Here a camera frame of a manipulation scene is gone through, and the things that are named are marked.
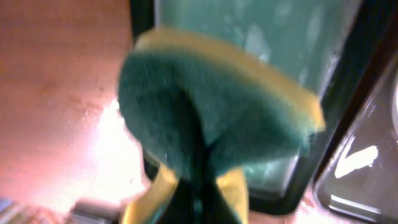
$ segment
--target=brown surface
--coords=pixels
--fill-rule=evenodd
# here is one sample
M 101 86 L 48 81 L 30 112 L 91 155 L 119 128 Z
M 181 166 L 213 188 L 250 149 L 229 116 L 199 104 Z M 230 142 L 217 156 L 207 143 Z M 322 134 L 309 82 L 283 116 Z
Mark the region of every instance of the brown surface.
M 67 211 L 143 190 L 138 146 L 104 110 L 131 46 L 127 3 L 0 0 L 0 197 Z

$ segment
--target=black frame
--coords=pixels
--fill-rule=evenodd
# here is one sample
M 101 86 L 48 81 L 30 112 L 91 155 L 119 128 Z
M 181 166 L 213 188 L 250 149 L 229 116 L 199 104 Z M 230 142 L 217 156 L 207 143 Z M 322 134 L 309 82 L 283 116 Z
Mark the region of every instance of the black frame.
M 133 38 L 136 40 L 141 33 L 155 25 L 154 0 L 130 0 L 130 3 L 132 20 L 135 21 Z M 383 52 L 380 48 L 385 47 L 385 44 L 380 43 L 391 38 L 386 31 L 393 29 L 395 23 L 390 24 L 390 21 L 396 12 L 397 3 L 393 0 L 363 1 L 331 78 L 332 85 L 329 85 L 322 99 L 326 130 L 314 137 L 309 156 L 298 160 L 282 198 L 272 199 L 263 192 L 249 189 L 251 210 L 286 215 L 297 208 L 316 169 L 319 165 L 325 166 L 377 80 L 376 71 L 382 60 L 379 54 Z M 156 166 L 144 159 L 144 168 L 148 178 L 153 179 L 157 173 Z

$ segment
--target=yellow trim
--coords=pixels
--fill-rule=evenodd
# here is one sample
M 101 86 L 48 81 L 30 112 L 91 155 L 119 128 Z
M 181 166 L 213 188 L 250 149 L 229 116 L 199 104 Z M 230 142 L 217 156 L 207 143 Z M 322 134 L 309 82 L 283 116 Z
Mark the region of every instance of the yellow trim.
M 305 123 L 301 123 L 300 118 L 304 115 L 313 120 L 314 131 L 324 129 L 325 121 L 316 95 L 285 77 L 276 68 L 260 62 L 256 57 L 245 54 L 227 42 L 200 34 L 158 28 L 142 35 L 135 46 L 135 51 L 170 48 L 187 50 L 212 62 L 237 70 L 238 78 L 242 81 L 255 83 L 263 90 L 271 92 L 292 105 L 291 118 L 292 121 L 298 123 L 299 127 L 308 128 Z
M 122 224 L 143 224 L 173 196 L 178 180 L 173 171 L 160 164 L 159 172 L 150 189 L 139 199 L 131 202 L 124 212 Z
M 248 188 L 242 167 L 230 170 L 216 182 L 228 206 L 239 215 L 242 224 L 248 224 Z

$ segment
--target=yellow fabric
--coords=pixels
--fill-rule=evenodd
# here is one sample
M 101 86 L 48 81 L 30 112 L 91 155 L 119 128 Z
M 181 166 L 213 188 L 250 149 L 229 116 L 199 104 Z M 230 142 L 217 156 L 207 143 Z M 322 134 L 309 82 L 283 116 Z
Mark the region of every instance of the yellow fabric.
M 177 188 L 177 183 L 178 180 L 174 172 L 160 164 L 154 183 L 143 196 L 127 206 L 121 223 L 146 223 L 162 205 L 171 199 Z
M 249 195 L 242 167 L 218 177 L 217 186 L 229 208 L 239 215 L 242 224 L 248 224 Z
M 180 30 L 157 28 L 142 35 L 135 46 L 135 51 L 150 52 L 151 50 L 178 49 L 186 50 L 207 58 L 228 68 L 236 69 L 242 82 L 250 80 L 265 91 L 272 92 L 285 102 L 289 102 L 290 120 L 297 126 L 321 131 L 325 128 L 322 109 L 318 96 L 302 88 L 294 81 L 285 77 L 276 68 L 258 61 L 256 57 L 245 54 L 241 49 L 223 41 Z M 313 120 L 313 127 L 308 127 L 302 116 Z

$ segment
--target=glass surface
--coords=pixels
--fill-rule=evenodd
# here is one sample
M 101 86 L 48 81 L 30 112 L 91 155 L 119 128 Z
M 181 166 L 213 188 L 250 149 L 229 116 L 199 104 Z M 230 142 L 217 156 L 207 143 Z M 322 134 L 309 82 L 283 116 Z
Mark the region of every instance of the glass surface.
M 398 222 L 397 82 L 382 77 L 316 186 L 320 203 L 367 222 Z
M 158 26 L 228 41 L 322 97 L 359 0 L 161 0 Z M 244 167 L 251 189 L 284 194 L 299 156 Z

